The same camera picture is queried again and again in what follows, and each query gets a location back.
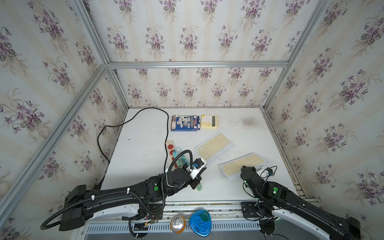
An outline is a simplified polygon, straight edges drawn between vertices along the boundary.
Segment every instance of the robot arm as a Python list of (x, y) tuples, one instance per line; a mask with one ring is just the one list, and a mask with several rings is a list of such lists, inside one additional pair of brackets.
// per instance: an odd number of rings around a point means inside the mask
[[(186, 170), (188, 166), (185, 164), (182, 168), (150, 177), (128, 187), (87, 190), (86, 185), (79, 185), (67, 195), (63, 209), (44, 221), (40, 228), (48, 229), (60, 224), (59, 231), (68, 231), (83, 226), (88, 219), (100, 216), (118, 214), (133, 217), (137, 215), (137, 211), (130, 207), (133, 204), (141, 205), (147, 213), (161, 213), (167, 196), (178, 193), (188, 185), (195, 189), (200, 183), (200, 175), (206, 169), (206, 163), (203, 159), (196, 159), (192, 166), (191, 174)], [(163, 202), (162, 208), (158, 211), (151, 210), (148, 203), (158, 201)], [(60, 221), (47, 225), (60, 214)]]
[(360, 222), (332, 215), (300, 198), (276, 182), (266, 182), (254, 167), (241, 169), (244, 180), (258, 202), (252, 206), (262, 217), (279, 217), (324, 240), (360, 240)]

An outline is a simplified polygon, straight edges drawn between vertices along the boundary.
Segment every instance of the table surface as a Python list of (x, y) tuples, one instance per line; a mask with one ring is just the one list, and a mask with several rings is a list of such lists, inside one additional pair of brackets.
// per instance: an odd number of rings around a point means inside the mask
[[(202, 128), (197, 132), (169, 131), (168, 140), (172, 140), (175, 147), (191, 150), (194, 160), (198, 158), (194, 148), (218, 131), (223, 132), (235, 144), (235, 147), (207, 166), (201, 175), (201, 191), (187, 187), (179, 193), (167, 197), (167, 202), (253, 199), (243, 191), (243, 181), (240, 178), (229, 181), (219, 168), (219, 164), (249, 153), (256, 153), (271, 166), (278, 166), (276, 175), (268, 180), (280, 183), (297, 194), (259, 108), (170, 108), (163, 110), (169, 114), (167, 126), (166, 114), (156, 109), (143, 110), (123, 126), (105, 175), (102, 190), (133, 185), (163, 173), (166, 157), (164, 148), (166, 127), (170, 127), (172, 115), (201, 116), (209, 114), (218, 116), (218, 129)], [(129, 109), (126, 121), (138, 111), (140, 109)]]

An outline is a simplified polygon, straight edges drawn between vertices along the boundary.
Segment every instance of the vent grille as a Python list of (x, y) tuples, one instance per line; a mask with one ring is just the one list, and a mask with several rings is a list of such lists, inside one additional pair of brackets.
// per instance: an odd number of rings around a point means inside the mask
[[(185, 232), (192, 232), (189, 222), (185, 222)], [(212, 221), (211, 231), (248, 231), (260, 230), (259, 221), (250, 222), (247, 220)], [(158, 222), (150, 225), (148, 231), (133, 231), (135, 233), (160, 233), (172, 232), (170, 222)], [(91, 223), (88, 226), (87, 234), (108, 234), (108, 233), (129, 233), (128, 223)]]

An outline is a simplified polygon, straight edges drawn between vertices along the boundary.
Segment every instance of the white keyboard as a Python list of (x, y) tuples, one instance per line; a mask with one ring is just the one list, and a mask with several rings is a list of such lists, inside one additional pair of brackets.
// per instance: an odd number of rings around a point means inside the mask
[(241, 168), (246, 167), (255, 167), (256, 171), (261, 169), (262, 166), (269, 167), (270, 164), (254, 153), (248, 154), (247, 156), (237, 158), (235, 160), (222, 163), (219, 165), (225, 176), (229, 180), (240, 177)]
[(234, 146), (222, 132), (217, 132), (194, 149), (209, 165)]

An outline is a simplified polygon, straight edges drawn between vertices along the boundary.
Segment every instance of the blue container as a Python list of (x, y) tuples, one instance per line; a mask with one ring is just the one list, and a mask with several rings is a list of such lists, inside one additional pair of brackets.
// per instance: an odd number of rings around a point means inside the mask
[(206, 210), (197, 211), (189, 219), (189, 225), (199, 236), (206, 237), (211, 232), (211, 215)]

